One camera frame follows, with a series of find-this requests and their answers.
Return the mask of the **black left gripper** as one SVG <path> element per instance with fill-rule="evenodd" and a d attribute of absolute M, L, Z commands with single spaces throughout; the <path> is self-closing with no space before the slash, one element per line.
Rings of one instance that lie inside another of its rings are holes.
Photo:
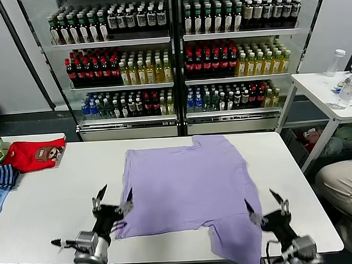
<path fill-rule="evenodd" d="M 92 213 L 96 218 L 92 232 L 103 239 L 110 239 L 110 234 L 116 222 L 122 220 L 133 208 L 133 190 L 130 189 L 125 202 L 120 205 L 102 204 L 107 185 L 104 185 L 92 198 Z"/>

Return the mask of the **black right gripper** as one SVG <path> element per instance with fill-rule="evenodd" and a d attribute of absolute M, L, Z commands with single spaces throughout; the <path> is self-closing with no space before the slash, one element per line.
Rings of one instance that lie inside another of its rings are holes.
<path fill-rule="evenodd" d="M 255 225 L 261 225 L 263 231 L 272 232 L 280 244 L 292 244 L 292 241 L 299 236 L 290 226 L 291 212 L 288 199 L 283 199 L 278 193 L 269 189 L 272 196 L 280 205 L 280 209 L 264 215 L 256 213 L 252 206 L 245 200 L 246 209 L 249 212 L 249 219 Z"/>

